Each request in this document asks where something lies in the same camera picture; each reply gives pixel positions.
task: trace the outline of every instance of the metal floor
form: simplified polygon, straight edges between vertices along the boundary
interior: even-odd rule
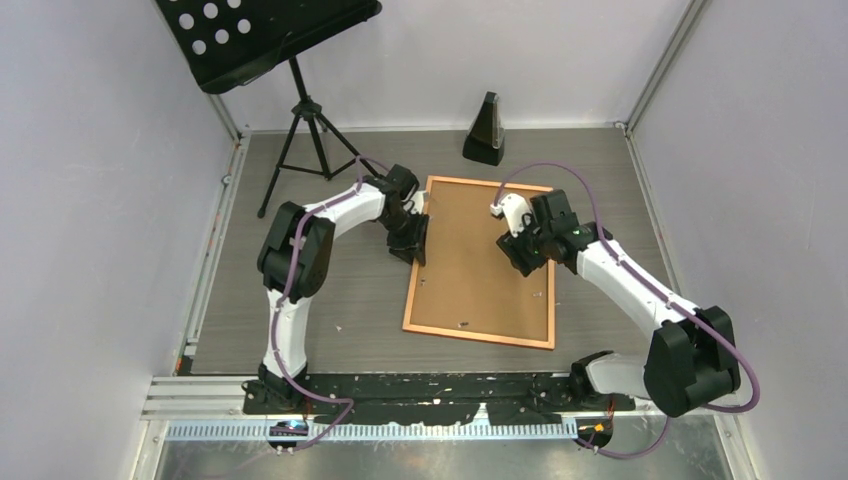
[[[462,158],[465,132],[352,133],[364,154],[410,168],[425,184],[428,175],[501,180],[518,166],[558,161],[579,169],[595,191],[604,226],[625,250],[667,282],[657,241],[623,135],[617,129],[524,130],[506,134],[499,167]],[[265,352],[268,305],[256,258],[284,201],[309,203],[350,186],[353,168],[332,182],[284,170],[268,215],[256,218],[283,135],[254,135],[238,185],[232,216],[214,279],[193,373],[252,374]],[[350,159],[325,135],[332,166]],[[287,163],[318,168],[307,135],[297,135]],[[581,221],[591,212],[583,187],[550,167],[525,172],[517,183],[560,187]],[[645,354],[648,339],[593,285],[559,268],[556,275],[556,349],[535,350],[401,331],[410,267],[388,254],[379,224],[359,226],[333,246],[329,277],[316,295],[307,331],[312,372],[565,371],[585,355],[613,349]]]
[[[662,417],[616,417],[613,451],[644,449]],[[166,438],[157,479],[732,479],[711,416],[674,420],[665,443],[636,460],[594,455],[568,440],[477,440],[319,444],[294,455],[266,442],[180,442]]]

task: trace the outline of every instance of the gray floor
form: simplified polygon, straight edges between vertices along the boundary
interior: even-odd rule
[[[508,131],[507,153],[499,167],[463,159],[460,150],[464,132],[460,131],[357,133],[348,138],[366,155],[412,169],[422,185],[428,175],[501,180],[517,166],[538,161],[576,167],[595,191],[606,228],[645,269],[666,281],[620,130]],[[283,140],[281,135],[255,135],[251,139],[192,369],[195,373],[256,371],[268,335],[268,307],[256,257],[276,208],[287,200],[308,203],[327,198],[356,178],[353,169],[332,182],[283,171],[268,215],[257,219],[256,210]],[[331,165],[341,165],[350,158],[329,136],[325,145]],[[308,136],[296,137],[289,162],[318,165]],[[540,167],[516,181],[563,188],[581,221],[590,220],[582,186],[565,172]],[[329,277],[310,313],[306,351],[311,371],[565,371],[572,361],[599,350],[647,351],[648,340],[616,305],[564,267],[556,276],[557,339],[553,352],[404,333],[401,323],[410,267],[388,254],[385,237],[379,224],[366,224],[334,244]]]

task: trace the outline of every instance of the cork board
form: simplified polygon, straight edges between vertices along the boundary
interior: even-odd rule
[[[507,224],[489,213],[499,183],[427,179],[427,266],[415,262],[403,330],[553,350],[554,264],[524,278],[495,244]],[[507,184],[525,198],[549,187]]]

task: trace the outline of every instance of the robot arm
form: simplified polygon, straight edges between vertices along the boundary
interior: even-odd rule
[[[327,277],[334,239],[361,223],[379,221],[388,231],[392,255],[410,264],[413,260],[426,263],[424,242],[429,217],[421,214],[424,192],[416,192],[418,186],[412,172],[395,165],[385,177],[366,177],[361,186],[354,185],[322,203],[299,206],[287,202],[280,206],[257,262],[268,289],[272,320],[279,315],[276,332],[269,332],[268,349],[259,368],[260,379],[267,385],[288,389],[274,358],[271,336],[276,338],[287,372],[292,377],[305,372],[309,306]],[[304,225],[297,265],[291,265],[298,223],[306,212],[316,210],[320,211]],[[291,268],[296,269],[293,285],[288,298],[279,304]]]
[[[733,343],[727,314],[718,307],[702,310],[674,294],[629,258],[606,230],[604,245],[594,222],[578,222],[562,190],[537,195],[529,203],[509,194],[492,205],[491,212],[507,220],[509,231],[497,244],[524,276],[548,259],[565,265],[600,288],[651,340],[647,361],[600,352],[573,364],[575,393],[650,398],[663,412],[677,417],[739,388],[736,360],[670,304],[680,305]],[[656,292],[669,301],[662,303]]]

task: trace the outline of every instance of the black music stand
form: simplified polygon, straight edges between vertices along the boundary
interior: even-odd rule
[[[382,10],[379,1],[156,0],[156,3],[197,84],[206,93],[218,95],[246,85],[289,61],[300,101],[292,109],[294,121],[259,208],[259,218],[265,216],[280,170],[311,173],[331,180],[354,164],[355,160],[350,160],[337,170],[330,170],[316,120],[332,131],[354,156],[359,152],[324,116],[321,105],[307,94],[296,55],[377,15]],[[321,170],[284,164],[301,119],[309,125]],[[372,175],[379,176],[368,162],[362,163]]]

